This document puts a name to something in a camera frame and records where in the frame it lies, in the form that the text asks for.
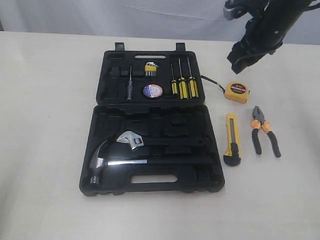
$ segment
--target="black plastic case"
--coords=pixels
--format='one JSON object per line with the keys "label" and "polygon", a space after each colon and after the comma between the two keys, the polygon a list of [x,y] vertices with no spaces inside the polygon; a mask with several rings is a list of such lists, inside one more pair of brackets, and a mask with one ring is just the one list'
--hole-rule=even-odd
{"label": "black plastic case", "polygon": [[[180,99],[172,94],[172,71],[176,80],[182,75],[196,79],[199,97]],[[145,64],[155,62],[156,76],[145,76]],[[127,100],[130,65],[132,66],[132,100]],[[80,190],[86,196],[97,194],[120,195],[125,192],[193,191],[218,192],[225,179],[210,115],[204,105],[205,94],[196,55],[186,51],[184,43],[177,43],[175,51],[125,51],[123,42],[115,43],[114,51],[106,51],[96,93],[97,106],[93,110]],[[146,85],[163,88],[163,95],[148,98],[142,91]],[[144,145],[135,150],[116,139],[125,131],[132,131],[153,141],[168,145]],[[200,145],[179,145],[179,140],[201,139]],[[147,160],[147,164],[104,164],[99,184],[90,183],[90,161],[101,142],[108,144],[100,150],[106,161]],[[132,183],[133,176],[174,175],[175,182]]]}

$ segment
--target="cable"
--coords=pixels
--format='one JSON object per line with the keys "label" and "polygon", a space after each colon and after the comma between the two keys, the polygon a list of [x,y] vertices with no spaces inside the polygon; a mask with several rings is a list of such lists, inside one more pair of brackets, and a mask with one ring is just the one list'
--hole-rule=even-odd
{"label": "cable", "polygon": [[224,89],[224,87],[223,87],[223,86],[221,86],[221,85],[220,85],[219,83],[217,83],[216,81],[214,81],[214,80],[212,80],[212,79],[208,78],[207,76],[203,76],[203,75],[201,75],[201,78],[202,78],[202,79],[204,79],[204,80],[207,80],[207,81],[209,81],[209,82],[211,82],[211,83],[213,83],[213,84],[218,85],[218,86],[219,86],[219,88],[221,88],[221,89],[222,89],[223,93],[225,93],[225,92],[226,92],[226,90]]}
{"label": "cable", "polygon": [[319,9],[319,8],[320,8],[320,2],[315,4],[315,5],[308,6],[305,11],[306,12],[307,11],[312,11],[312,10]]}

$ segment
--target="pliers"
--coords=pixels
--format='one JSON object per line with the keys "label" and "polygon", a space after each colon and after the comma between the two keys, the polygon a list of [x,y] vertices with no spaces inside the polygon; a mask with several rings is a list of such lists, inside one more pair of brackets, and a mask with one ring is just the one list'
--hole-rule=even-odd
{"label": "pliers", "polygon": [[272,150],[276,158],[281,157],[281,153],[278,146],[278,141],[275,134],[270,128],[270,122],[265,120],[265,116],[258,106],[255,106],[252,112],[253,121],[251,122],[252,130],[252,141],[255,148],[255,152],[258,155],[261,155],[261,145],[258,138],[259,129],[262,127],[262,130],[268,135],[271,141]]}

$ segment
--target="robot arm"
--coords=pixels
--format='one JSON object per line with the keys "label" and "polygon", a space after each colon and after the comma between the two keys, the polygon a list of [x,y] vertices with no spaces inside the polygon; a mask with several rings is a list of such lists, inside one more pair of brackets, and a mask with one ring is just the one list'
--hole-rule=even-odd
{"label": "robot arm", "polygon": [[227,59],[232,70],[239,74],[266,54],[282,46],[287,32],[304,11],[319,8],[310,6],[314,0],[228,0],[224,5],[227,20],[249,13],[252,19],[245,26],[244,37],[233,45]]}

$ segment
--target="white wall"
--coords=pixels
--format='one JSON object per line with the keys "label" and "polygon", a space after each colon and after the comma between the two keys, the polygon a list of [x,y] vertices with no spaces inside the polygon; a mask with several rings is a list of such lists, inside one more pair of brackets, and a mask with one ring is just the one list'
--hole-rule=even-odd
{"label": "white wall", "polygon": [[[238,41],[250,16],[223,19],[225,0],[0,0],[5,31]],[[320,44],[320,9],[286,43]]]}

